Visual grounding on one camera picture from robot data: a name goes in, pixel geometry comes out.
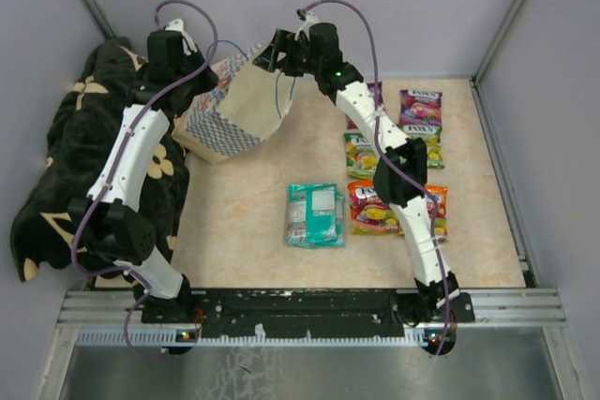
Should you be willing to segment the green Fox's candy packet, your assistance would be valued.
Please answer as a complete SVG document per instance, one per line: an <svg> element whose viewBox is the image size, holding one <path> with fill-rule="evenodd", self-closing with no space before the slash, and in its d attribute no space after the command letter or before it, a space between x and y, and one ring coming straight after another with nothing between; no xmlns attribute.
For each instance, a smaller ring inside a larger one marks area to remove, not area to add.
<svg viewBox="0 0 600 400"><path fill-rule="evenodd" d="M379 158L368 140L359 132L345 132L343 138L347 175L354 179L372 180Z"/></svg>

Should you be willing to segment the orange snack packet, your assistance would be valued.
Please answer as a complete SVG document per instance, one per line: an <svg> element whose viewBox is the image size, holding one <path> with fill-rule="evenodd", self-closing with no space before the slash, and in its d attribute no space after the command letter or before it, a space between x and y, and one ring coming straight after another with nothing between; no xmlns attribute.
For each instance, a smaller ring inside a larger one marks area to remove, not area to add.
<svg viewBox="0 0 600 400"><path fill-rule="evenodd" d="M347 185L354 235L400 234L397 216L383 203L371 180L357 180Z"/></svg>
<svg viewBox="0 0 600 400"><path fill-rule="evenodd" d="M426 185L426 189L436 198L438 209L435 209L433 202L427 198L427 213L434 226L437 240L445 243L448 237L447 228L447 197L448 187L442 185Z"/></svg>

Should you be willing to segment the blue checkered paper bag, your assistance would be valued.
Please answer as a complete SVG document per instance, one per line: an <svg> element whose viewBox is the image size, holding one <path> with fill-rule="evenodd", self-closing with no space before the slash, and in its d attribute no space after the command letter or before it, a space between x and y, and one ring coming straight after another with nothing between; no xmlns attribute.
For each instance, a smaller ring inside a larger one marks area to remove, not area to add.
<svg viewBox="0 0 600 400"><path fill-rule="evenodd" d="M259 42L212 65L219 83L197 95L172 137L192 154L216 164L269 140L293 104L297 79L253 64L267 44Z"/></svg>

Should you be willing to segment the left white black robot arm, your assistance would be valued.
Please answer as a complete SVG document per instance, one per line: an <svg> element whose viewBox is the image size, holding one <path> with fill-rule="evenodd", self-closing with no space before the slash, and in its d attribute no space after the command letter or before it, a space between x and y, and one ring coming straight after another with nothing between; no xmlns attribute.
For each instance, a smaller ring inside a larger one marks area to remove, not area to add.
<svg viewBox="0 0 600 400"><path fill-rule="evenodd" d="M152 32L148 62L129 94L118 134L103 169L82 199L67 211L77 228L70 246L73 266L84 246L107 262L105 273L121 272L142 286L142 299L177 322L193 315L188 279L160 252L157 232L140 212L143 185L154 152L170 121L193 97L218 85L218 76L198 50L182 21Z"/></svg>

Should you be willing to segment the teal snack packet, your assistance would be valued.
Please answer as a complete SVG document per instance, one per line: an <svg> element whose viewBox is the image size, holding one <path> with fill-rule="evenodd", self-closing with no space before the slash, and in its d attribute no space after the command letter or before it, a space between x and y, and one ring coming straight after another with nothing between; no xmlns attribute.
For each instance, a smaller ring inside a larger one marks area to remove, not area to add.
<svg viewBox="0 0 600 400"><path fill-rule="evenodd" d="M306 248L337 248L345 245L344 197L335 184L305 185Z"/></svg>
<svg viewBox="0 0 600 400"><path fill-rule="evenodd" d="M308 247L308 191L302 185L288 186L286 243Z"/></svg>

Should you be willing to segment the purple snack packet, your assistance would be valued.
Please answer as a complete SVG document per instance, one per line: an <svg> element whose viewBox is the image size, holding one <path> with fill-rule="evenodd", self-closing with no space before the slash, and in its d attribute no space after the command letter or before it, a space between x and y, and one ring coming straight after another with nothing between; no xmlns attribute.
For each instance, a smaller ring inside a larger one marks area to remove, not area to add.
<svg viewBox="0 0 600 400"><path fill-rule="evenodd" d="M383 101L383 83L381 81L378 82L368 82L367 88L374 98L375 105L377 108L384 108ZM346 126L349 130L357 129L358 126L356 123L349 117L346 117Z"/></svg>
<svg viewBox="0 0 600 400"><path fill-rule="evenodd" d="M442 92L401 90L400 116L402 125L442 126Z"/></svg>

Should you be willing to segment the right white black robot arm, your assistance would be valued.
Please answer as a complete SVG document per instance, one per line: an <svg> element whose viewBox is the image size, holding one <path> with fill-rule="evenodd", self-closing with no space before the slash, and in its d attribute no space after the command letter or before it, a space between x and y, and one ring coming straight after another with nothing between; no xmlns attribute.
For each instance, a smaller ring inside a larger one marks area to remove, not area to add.
<svg viewBox="0 0 600 400"><path fill-rule="evenodd" d="M289 77L312 76L319 91L358 126L378 155L373 187L399 219L412 253L420 313L432 321L450 319L452 301L460 291L428 211L439 203L426 188L427 146L409 137L377 106L363 75L345 61L337 28L315 22L296 32L278 29L253 64Z"/></svg>

